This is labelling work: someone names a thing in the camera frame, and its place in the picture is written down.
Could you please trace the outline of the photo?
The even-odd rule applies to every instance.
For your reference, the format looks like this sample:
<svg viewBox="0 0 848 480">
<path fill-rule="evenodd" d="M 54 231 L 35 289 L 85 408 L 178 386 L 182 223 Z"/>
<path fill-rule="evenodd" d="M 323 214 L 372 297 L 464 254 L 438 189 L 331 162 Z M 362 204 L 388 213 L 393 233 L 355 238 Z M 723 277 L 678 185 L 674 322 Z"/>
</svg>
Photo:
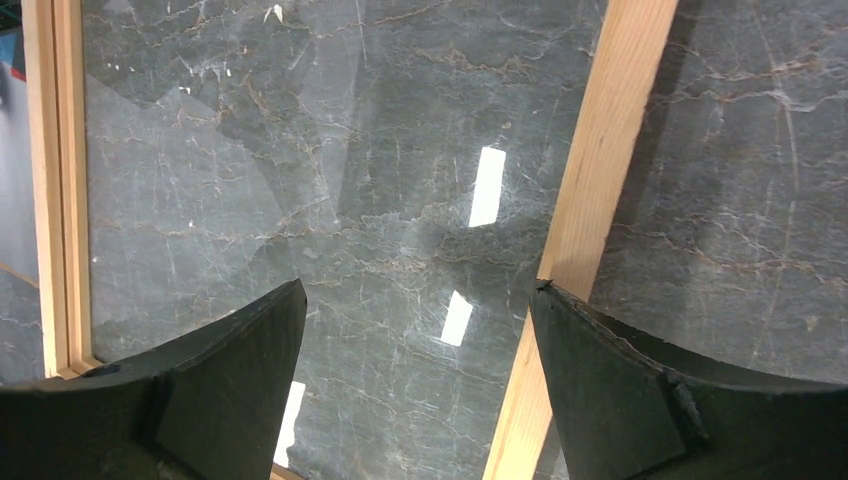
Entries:
<svg viewBox="0 0 848 480">
<path fill-rule="evenodd" d="M 23 30 L 1 32 L 1 268 L 38 285 Z"/>
</svg>

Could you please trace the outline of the wooden picture frame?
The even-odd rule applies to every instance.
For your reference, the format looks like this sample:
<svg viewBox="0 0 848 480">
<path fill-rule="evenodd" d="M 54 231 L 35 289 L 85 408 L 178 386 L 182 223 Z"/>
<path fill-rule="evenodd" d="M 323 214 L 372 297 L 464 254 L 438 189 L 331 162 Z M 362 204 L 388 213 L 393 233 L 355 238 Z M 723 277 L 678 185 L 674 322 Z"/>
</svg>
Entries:
<svg viewBox="0 0 848 480">
<path fill-rule="evenodd" d="M 610 210 L 592 62 L 632 1 L 24 1 L 44 368 L 77 373 L 299 278 L 277 464 L 519 479 L 547 405 L 530 279 Z"/>
</svg>

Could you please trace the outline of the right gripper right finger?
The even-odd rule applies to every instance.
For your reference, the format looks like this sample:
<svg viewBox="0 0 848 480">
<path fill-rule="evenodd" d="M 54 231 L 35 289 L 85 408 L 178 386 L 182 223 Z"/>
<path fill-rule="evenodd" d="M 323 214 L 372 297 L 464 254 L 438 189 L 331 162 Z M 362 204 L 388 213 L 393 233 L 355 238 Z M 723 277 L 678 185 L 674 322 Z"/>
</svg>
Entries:
<svg viewBox="0 0 848 480">
<path fill-rule="evenodd" d="M 531 316 L 573 479 L 843 479 L 847 388 L 666 342 L 549 280 Z"/>
</svg>

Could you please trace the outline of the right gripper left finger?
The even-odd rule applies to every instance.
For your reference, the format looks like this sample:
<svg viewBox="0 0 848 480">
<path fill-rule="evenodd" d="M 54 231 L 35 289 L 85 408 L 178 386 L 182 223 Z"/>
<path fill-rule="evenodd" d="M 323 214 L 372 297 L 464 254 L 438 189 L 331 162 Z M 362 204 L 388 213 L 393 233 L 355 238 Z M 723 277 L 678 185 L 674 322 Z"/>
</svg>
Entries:
<svg viewBox="0 0 848 480">
<path fill-rule="evenodd" d="M 267 479 L 304 333 L 287 282 L 72 378 L 1 391 L 5 479 Z"/>
</svg>

